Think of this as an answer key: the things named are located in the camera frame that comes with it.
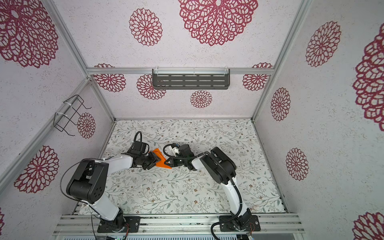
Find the orange square paper sheet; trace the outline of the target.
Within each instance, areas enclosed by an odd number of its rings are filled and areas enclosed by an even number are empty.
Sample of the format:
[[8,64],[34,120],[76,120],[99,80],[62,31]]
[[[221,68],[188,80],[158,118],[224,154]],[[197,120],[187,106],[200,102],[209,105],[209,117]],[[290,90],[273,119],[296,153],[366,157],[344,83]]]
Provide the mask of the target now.
[[159,161],[156,162],[156,167],[171,169],[170,166],[165,164],[166,158],[163,156],[160,149],[154,149],[152,152],[160,159]]

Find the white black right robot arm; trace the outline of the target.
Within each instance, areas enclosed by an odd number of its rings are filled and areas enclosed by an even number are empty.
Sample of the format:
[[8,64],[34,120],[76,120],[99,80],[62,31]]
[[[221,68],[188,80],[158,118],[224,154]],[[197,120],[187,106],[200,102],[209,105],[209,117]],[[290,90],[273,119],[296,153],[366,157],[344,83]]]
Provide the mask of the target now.
[[195,155],[188,144],[167,144],[163,147],[163,153],[168,157],[165,165],[171,168],[183,166],[190,171],[206,170],[225,191],[232,215],[229,221],[238,228],[249,223],[252,213],[238,188],[237,166],[220,148],[214,147],[208,152]]

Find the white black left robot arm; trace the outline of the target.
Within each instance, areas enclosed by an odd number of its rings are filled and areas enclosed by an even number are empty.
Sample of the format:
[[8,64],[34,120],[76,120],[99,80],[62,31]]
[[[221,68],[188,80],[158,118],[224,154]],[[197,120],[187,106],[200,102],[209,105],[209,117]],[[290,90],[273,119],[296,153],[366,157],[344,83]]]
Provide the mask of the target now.
[[140,157],[117,155],[107,160],[83,159],[78,163],[66,193],[75,200],[88,204],[101,219],[115,221],[120,209],[105,193],[108,176],[133,167],[150,170],[159,161],[160,158],[152,152]]

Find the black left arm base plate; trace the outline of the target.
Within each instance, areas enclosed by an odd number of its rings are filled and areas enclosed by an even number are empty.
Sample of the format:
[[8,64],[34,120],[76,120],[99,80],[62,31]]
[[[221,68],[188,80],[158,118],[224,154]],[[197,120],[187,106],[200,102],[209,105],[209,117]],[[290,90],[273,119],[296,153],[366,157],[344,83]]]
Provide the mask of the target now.
[[97,233],[137,233],[141,217],[123,217],[117,216],[113,221],[101,219]]

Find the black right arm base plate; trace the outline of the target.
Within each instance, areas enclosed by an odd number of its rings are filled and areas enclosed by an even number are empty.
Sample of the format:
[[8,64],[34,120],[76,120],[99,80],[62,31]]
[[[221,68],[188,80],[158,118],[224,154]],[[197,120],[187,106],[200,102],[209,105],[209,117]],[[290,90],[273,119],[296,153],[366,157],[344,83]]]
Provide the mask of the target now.
[[259,232],[261,225],[256,215],[241,217],[220,225],[221,232]]

